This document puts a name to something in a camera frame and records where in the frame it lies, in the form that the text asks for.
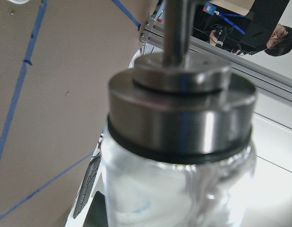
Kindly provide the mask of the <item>glass sauce bottle steel cap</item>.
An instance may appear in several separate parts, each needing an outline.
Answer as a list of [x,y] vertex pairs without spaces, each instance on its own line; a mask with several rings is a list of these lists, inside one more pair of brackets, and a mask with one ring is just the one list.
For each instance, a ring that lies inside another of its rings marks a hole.
[[255,86],[188,50],[195,0],[168,0],[164,51],[108,84],[102,177],[110,227],[239,227],[256,166]]

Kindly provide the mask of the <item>black keyboard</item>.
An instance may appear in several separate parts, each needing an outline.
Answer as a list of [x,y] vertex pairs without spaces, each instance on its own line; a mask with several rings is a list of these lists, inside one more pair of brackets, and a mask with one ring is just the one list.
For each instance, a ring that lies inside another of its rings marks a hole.
[[73,218],[75,219],[81,211],[84,209],[85,205],[88,202],[88,199],[91,194],[91,190],[94,185],[95,178],[97,176],[97,171],[101,162],[101,155],[93,157],[89,163],[87,170],[85,172],[84,179],[80,188],[80,192],[77,198],[77,203],[74,209]]

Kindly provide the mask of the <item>person in black shirt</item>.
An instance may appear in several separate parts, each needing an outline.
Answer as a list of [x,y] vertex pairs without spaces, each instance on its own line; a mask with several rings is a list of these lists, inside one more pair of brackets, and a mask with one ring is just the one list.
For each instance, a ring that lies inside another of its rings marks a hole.
[[278,57],[292,50],[292,28],[279,23],[287,0],[256,0],[246,15],[215,2],[195,9],[193,37],[235,55],[264,51]]

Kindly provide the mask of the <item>aluminium frame post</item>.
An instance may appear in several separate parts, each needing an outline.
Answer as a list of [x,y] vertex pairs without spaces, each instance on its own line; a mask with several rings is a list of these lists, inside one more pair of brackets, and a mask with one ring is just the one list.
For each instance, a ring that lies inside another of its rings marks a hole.
[[[151,17],[147,18],[145,25],[141,27],[140,41],[163,49],[164,25]],[[260,93],[292,106],[292,79],[192,36],[190,36],[189,50],[228,60],[233,72],[250,80]]]

